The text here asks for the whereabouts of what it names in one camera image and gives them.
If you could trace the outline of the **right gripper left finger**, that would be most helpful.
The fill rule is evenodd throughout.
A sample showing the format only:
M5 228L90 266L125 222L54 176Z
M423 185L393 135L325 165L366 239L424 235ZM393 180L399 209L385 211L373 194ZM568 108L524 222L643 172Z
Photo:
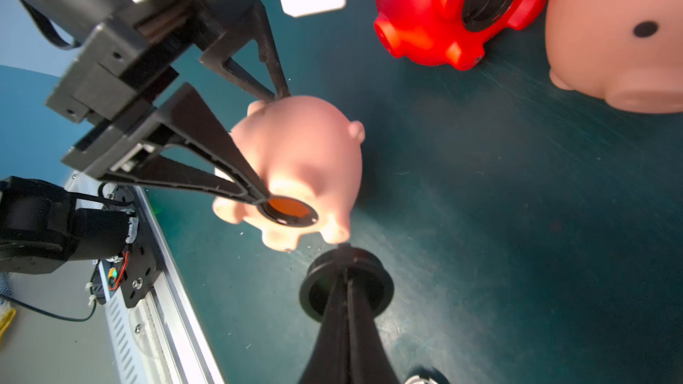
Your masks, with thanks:
M349 324L346 284L334 282L311 359L300 383L349 382Z

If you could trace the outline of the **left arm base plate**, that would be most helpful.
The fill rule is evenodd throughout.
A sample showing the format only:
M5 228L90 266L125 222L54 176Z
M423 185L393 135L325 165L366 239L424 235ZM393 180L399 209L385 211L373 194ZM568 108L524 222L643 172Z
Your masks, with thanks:
M98 188L98 197L108 200L103 206L106 211L125 212L131 220L122 252L96 262L90 291L100 305L120 295L125 306L132 309L150 293L164 266L149 209L132 186L103 183Z

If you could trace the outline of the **pink piggy bank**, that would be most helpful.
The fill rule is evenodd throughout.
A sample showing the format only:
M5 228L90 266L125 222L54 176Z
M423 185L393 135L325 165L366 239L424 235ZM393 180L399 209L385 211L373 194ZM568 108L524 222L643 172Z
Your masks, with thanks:
M295 250L307 234L330 245L349 240L362 179L361 122L322 99L293 96L251 103L231 137L270 197L259 206L217 197L219 219L252 225L279 252Z
M633 113L682 110L682 0L549 0L556 87Z

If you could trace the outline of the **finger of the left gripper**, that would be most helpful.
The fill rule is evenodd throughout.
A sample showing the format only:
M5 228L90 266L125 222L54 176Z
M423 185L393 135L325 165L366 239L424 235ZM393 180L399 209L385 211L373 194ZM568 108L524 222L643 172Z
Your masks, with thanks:
M257 206L270 196L229 132L189 84L160 106L137 101L62 158L98 181L187 190Z
M265 7L260 2L229 16L202 49L199 62L254 98L273 102L290 95Z

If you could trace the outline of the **red piggy bank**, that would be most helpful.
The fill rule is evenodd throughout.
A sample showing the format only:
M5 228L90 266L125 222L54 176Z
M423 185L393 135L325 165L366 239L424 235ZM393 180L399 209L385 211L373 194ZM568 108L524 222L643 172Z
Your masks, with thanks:
M514 0L499 21L482 32L462 24L464 0L375 0L374 29L395 58L424 66L448 64L465 71L485 56L484 45L506 28L524 30L544 10L547 0Z

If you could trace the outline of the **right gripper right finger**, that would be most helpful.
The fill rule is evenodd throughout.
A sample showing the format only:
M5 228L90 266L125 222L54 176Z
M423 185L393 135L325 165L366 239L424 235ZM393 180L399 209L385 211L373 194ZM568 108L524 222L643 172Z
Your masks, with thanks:
M374 313L362 282L351 277L347 285L350 330L350 382L398 383L382 346Z

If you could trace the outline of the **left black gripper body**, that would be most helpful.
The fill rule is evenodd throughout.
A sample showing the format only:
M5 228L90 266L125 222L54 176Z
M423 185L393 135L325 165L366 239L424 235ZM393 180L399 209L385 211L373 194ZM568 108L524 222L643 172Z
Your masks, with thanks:
M174 62L197 47L204 64L254 94L234 54L256 38L256 0L20 0L55 44L76 59L48 98L72 122L92 124L64 161L80 171L179 171L165 157L184 148L223 171L249 165L198 91L176 79Z

